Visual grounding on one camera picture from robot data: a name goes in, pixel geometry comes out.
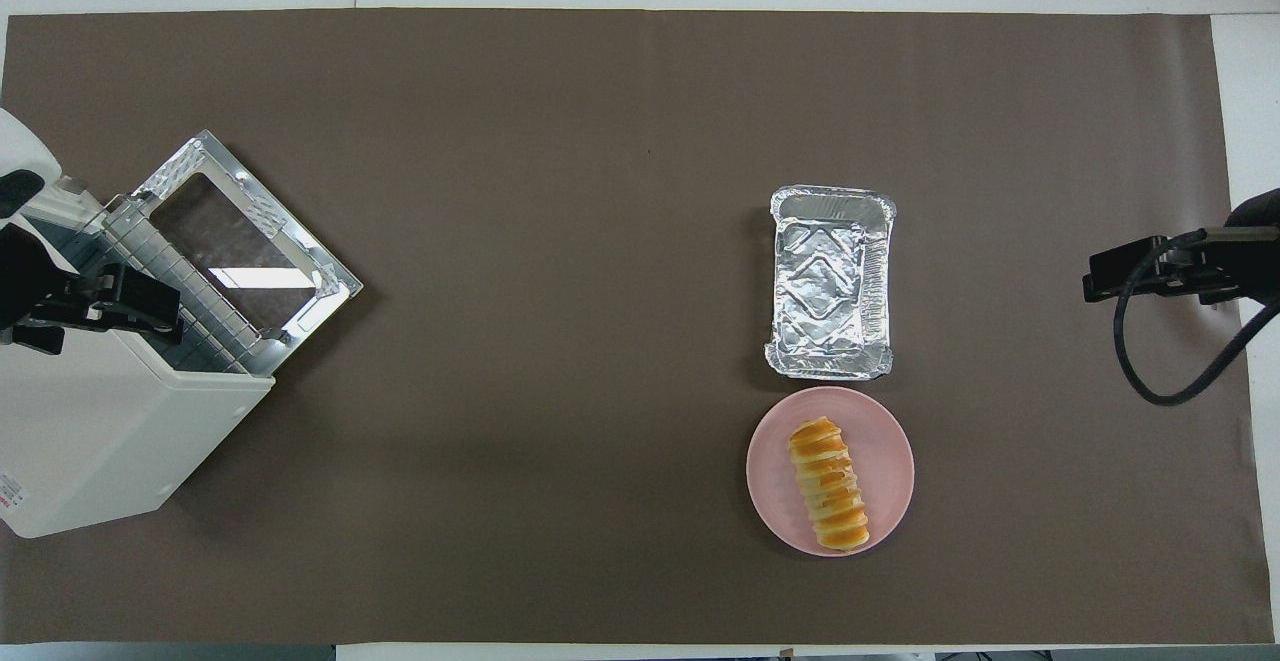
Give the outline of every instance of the aluminum foil tray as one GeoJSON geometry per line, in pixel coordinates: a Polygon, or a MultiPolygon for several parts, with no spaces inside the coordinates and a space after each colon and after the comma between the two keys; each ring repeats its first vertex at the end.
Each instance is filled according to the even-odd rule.
{"type": "Polygon", "coordinates": [[[773,192],[773,337],[780,374],[867,380],[893,365],[888,345],[888,242],[897,208],[856,188],[773,192]]]}

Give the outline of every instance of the brown table mat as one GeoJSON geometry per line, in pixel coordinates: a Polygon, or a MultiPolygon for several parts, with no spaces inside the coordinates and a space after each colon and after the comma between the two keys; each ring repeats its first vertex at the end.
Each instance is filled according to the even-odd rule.
{"type": "MultiPolygon", "coordinates": [[[[1156,409],[1089,254],[1229,210],[1207,18],[14,18],[3,105],[134,188],[210,128],[365,281],[155,514],[0,534],[3,641],[1271,641],[1243,361],[1156,409]],[[897,202],[897,533],[755,516],[765,205],[897,202]]],[[[1140,300],[1189,379],[1234,305],[1140,300]]],[[[86,424],[93,419],[84,419],[86,424]]]]}

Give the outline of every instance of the bread roll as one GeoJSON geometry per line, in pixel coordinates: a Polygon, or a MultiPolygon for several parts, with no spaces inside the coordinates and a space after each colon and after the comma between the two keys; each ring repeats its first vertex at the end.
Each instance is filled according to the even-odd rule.
{"type": "Polygon", "coordinates": [[[805,421],[791,434],[790,448],[818,543],[846,552],[867,543],[867,503],[840,427],[827,416],[805,421]]]}

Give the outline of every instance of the pink plate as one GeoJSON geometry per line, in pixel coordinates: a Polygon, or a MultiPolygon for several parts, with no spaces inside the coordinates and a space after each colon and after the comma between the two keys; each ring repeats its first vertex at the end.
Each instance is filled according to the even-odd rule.
{"type": "Polygon", "coordinates": [[[778,401],[760,419],[746,450],[746,488],[755,511],[778,538],[814,556],[851,556],[884,541],[906,514],[914,487],[915,459],[897,419],[869,396],[850,388],[819,386],[778,401]],[[787,451],[796,427],[818,416],[827,416],[840,427],[867,502],[870,538],[851,553],[818,543],[787,451]]]}

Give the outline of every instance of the label sticker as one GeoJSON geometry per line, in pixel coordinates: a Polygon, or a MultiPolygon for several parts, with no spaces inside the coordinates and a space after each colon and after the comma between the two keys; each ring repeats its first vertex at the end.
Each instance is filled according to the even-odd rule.
{"type": "Polygon", "coordinates": [[[9,474],[0,471],[0,511],[13,511],[27,501],[22,484],[9,474]]]}

